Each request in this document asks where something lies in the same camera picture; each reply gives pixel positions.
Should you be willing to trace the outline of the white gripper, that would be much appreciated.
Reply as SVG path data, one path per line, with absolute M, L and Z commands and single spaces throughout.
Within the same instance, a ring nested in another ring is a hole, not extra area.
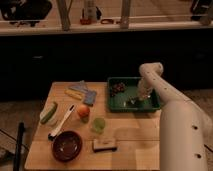
M 144 78 L 141 78 L 138 82 L 138 97 L 132 99 L 132 104 L 142 103 L 145 99 L 150 97 L 153 88 L 147 83 Z

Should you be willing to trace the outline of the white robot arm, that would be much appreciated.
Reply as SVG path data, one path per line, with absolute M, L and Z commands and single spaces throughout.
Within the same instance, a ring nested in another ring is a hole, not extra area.
M 163 101 L 160 114 L 160 171 L 208 171 L 204 138 L 213 121 L 192 99 L 161 75 L 160 62 L 139 67 L 138 97 L 145 100 L 155 90 Z

